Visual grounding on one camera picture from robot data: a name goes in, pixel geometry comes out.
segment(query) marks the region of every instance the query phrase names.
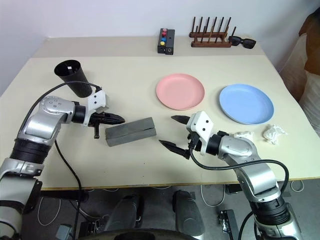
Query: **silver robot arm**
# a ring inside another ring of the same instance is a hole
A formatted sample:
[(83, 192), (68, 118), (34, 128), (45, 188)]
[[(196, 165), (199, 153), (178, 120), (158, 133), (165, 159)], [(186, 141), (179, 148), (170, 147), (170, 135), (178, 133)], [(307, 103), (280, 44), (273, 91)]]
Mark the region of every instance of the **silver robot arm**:
[(89, 96), (87, 106), (56, 96), (43, 98), (37, 113), (18, 133), (11, 156), (0, 167), (0, 237), (19, 239), (22, 215), (33, 210), (40, 196), (42, 182), (35, 177), (44, 169), (44, 160), (61, 124), (74, 122), (94, 127), (94, 138), (98, 138), (99, 123), (125, 121), (118, 115), (102, 112), (107, 107), (103, 90)]
[[(199, 163), (192, 150), (201, 155), (217, 155), (229, 166), (261, 160), (256, 146), (246, 138), (235, 138), (219, 131), (211, 134), (213, 122), (204, 111), (188, 116), (172, 116), (189, 131), (189, 150), (181, 149), (174, 143), (160, 141), (170, 151), (182, 155), (200, 167), (219, 170), (218, 167), (207, 167)], [(298, 221), (291, 206), (281, 196), (276, 177), (266, 163), (234, 168), (241, 188), (249, 201), (254, 214), (254, 221), (264, 240), (292, 239), (303, 240)]]

